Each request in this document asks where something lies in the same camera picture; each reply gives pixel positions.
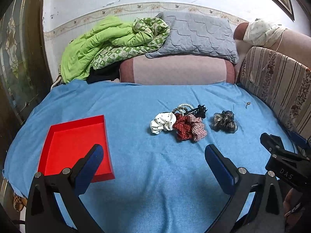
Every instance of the striped floral cushion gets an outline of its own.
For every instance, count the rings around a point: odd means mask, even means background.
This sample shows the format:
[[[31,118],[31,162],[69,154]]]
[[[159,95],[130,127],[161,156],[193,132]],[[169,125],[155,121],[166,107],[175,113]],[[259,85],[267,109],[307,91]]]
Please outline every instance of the striped floral cushion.
[[[311,71],[281,53],[252,47],[241,83],[264,101],[282,124],[311,141]]]

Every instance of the metal screw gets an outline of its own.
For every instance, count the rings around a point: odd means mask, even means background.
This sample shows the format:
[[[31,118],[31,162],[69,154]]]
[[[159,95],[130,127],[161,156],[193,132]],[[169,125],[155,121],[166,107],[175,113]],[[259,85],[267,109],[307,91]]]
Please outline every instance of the metal screw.
[[[240,167],[238,169],[239,173],[245,174],[246,173],[246,169],[244,167]]]
[[[63,170],[62,170],[62,173],[63,173],[63,174],[68,174],[68,173],[70,173],[70,168],[65,168],[65,169],[63,169]]]
[[[41,176],[41,173],[40,172],[36,172],[35,173],[35,178],[39,178]]]
[[[274,172],[272,172],[272,171],[268,171],[268,175],[269,175],[270,177],[274,177],[274,176],[275,176]]]

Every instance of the red tray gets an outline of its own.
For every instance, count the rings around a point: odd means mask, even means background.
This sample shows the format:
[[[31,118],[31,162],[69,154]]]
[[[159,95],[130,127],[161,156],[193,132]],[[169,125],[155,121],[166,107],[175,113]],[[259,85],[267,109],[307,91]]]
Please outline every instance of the red tray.
[[[53,175],[66,167],[72,168],[94,144],[103,147],[104,159],[92,182],[114,179],[104,116],[52,125],[42,149],[38,172]]]

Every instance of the bed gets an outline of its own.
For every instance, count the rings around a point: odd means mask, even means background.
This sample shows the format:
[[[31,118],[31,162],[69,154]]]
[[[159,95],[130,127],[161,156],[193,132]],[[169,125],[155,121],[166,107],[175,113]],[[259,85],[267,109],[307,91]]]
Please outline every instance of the bed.
[[[150,121],[181,103],[208,108],[203,120],[208,134],[199,142],[178,142],[174,131],[151,133]],[[208,119],[222,110],[234,112],[235,134],[210,129]],[[3,174],[14,191],[27,197],[51,125],[97,115],[105,115],[115,179],[91,183],[80,199],[105,232],[204,232],[229,199],[205,161],[208,144],[257,174],[265,174],[270,157],[260,144],[262,133],[280,136],[294,151],[269,107],[236,84],[88,85],[75,79],[48,94],[11,144]],[[57,200],[66,223],[74,226]]]

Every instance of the gray pillow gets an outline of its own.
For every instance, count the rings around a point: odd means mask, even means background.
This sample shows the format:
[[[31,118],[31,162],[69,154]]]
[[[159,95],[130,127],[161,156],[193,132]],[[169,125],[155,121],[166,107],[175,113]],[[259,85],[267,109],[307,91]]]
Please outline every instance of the gray pillow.
[[[165,11],[157,15],[171,28],[159,50],[146,53],[147,58],[167,54],[195,54],[238,62],[233,32],[226,19],[190,12]]]

